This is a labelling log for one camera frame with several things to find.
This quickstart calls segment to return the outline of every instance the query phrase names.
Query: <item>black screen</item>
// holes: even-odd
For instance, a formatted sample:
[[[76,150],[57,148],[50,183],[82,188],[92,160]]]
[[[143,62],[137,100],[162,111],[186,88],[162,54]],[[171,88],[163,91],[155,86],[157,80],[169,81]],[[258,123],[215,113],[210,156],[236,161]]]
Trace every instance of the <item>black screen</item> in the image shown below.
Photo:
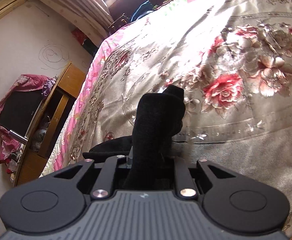
[[[30,122],[42,100],[42,89],[15,91],[7,98],[0,113],[0,125],[25,136]]]

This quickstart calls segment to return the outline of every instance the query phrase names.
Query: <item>curtain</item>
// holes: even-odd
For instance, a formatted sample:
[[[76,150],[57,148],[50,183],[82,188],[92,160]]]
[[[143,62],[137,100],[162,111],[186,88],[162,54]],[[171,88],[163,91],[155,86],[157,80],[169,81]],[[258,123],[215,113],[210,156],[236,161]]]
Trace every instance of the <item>curtain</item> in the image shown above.
[[[40,0],[78,27],[91,41],[100,46],[109,35],[113,23],[103,0]]]

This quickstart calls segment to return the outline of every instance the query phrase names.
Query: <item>pink fabric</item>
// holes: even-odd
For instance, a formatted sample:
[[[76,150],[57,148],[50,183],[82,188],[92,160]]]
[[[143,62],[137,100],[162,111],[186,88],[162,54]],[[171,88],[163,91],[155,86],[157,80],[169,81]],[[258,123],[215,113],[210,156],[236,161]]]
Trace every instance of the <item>pink fabric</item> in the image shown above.
[[[86,103],[86,99],[88,98],[90,91],[94,87],[94,82],[98,78],[105,60],[109,57],[110,53],[114,51],[114,49],[117,47],[118,42],[123,36],[123,30],[126,29],[128,26],[129,25],[126,25],[118,30],[115,34],[104,40],[103,43],[100,45],[100,48],[90,65],[86,80],[82,85],[81,92],[74,103],[73,110],[70,113],[69,122],[65,127],[63,138],[61,138],[63,143],[61,144],[61,149],[59,150],[59,152],[56,153],[56,158],[53,162],[53,167],[55,171],[63,168],[64,157],[69,148],[69,137],[73,129],[75,128],[77,120],[81,114],[81,111],[83,109],[82,106]]]
[[[42,75],[20,75],[20,77],[15,81],[12,87],[9,89],[5,97],[0,101],[0,113],[4,108],[4,103],[10,94],[14,91],[33,91],[42,89],[44,84],[51,78]],[[0,163],[4,163],[13,151],[16,151],[20,147],[20,143],[9,136],[9,131],[4,127],[0,126],[0,137],[2,138],[1,153],[0,153]]]

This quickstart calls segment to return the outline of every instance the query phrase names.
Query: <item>white wall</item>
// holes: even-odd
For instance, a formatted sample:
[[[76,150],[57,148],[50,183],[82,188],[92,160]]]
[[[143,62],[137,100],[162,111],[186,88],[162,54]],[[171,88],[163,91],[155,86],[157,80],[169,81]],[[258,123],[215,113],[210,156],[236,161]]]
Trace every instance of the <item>white wall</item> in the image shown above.
[[[72,37],[73,28],[67,20],[38,0],[28,0],[3,17],[0,20],[0,100],[20,74],[53,77],[67,63],[63,60],[52,63],[45,61],[44,57],[57,61],[61,52],[64,58],[69,55],[75,66],[87,72],[92,57]],[[50,44],[57,44],[50,46],[57,54],[51,55]],[[46,54],[43,54],[43,48],[46,48]],[[0,197],[12,186],[5,169],[0,164]],[[0,220],[0,235],[3,232]]]

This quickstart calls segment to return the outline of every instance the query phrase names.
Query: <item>cabinet door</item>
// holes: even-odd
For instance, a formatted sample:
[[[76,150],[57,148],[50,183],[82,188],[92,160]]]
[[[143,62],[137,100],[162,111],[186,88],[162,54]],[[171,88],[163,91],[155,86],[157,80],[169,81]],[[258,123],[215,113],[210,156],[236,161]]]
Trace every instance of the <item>cabinet door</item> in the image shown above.
[[[30,149],[23,154],[25,155],[25,158],[22,162],[22,166],[20,167],[19,176],[16,177],[15,186],[38,179],[47,163],[46,159],[38,156],[36,152]]]
[[[66,107],[66,104],[68,102],[68,99],[69,99],[69,96],[68,95],[63,95],[58,106],[57,106],[57,109],[51,119],[51,122],[48,126],[48,129],[45,133],[45,136],[44,136],[44,139],[41,143],[41,147],[40,147],[40,150],[38,152],[38,155],[43,157],[43,158],[49,158],[50,154],[51,153],[47,153],[47,150],[48,150],[48,147],[49,147],[49,144],[50,144],[50,141],[55,133],[55,130],[57,128],[57,125],[59,123],[59,120],[65,110],[65,107]]]
[[[86,74],[76,68],[73,64],[70,64],[58,83],[58,87],[74,98],[77,98],[85,79]]]

